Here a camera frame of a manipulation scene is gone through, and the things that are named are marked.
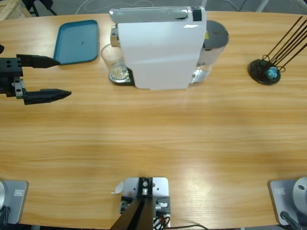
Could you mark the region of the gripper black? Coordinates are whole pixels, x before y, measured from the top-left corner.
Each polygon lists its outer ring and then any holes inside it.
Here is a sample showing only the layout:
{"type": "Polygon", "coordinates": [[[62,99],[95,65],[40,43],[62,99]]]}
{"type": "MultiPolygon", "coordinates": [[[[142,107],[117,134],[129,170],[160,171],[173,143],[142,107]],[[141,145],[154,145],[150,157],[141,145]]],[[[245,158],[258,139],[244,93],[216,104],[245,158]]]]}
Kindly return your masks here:
{"type": "Polygon", "coordinates": [[[53,58],[37,55],[16,55],[15,58],[0,59],[0,93],[6,97],[23,98],[25,105],[43,104],[64,99],[71,95],[70,91],[60,89],[43,89],[26,92],[22,79],[22,67],[45,69],[60,65],[53,58]]]}

